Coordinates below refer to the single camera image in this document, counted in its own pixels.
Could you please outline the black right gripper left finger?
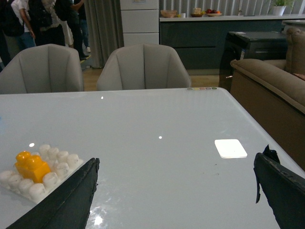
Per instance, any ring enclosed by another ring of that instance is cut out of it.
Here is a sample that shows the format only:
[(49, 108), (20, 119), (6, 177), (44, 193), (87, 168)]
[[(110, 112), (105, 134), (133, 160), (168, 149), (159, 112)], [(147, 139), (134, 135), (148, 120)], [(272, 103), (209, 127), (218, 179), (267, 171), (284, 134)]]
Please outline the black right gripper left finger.
[(10, 229), (84, 229), (97, 189), (99, 158), (91, 158)]

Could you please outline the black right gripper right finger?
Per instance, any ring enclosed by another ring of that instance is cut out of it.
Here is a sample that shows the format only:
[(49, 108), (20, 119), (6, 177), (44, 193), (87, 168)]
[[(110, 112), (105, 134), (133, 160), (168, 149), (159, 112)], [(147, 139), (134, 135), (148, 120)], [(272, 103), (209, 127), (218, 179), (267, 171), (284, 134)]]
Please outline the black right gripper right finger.
[(277, 152), (266, 146), (254, 159), (256, 202), (262, 189), (281, 229), (305, 227), (305, 179), (281, 165)]

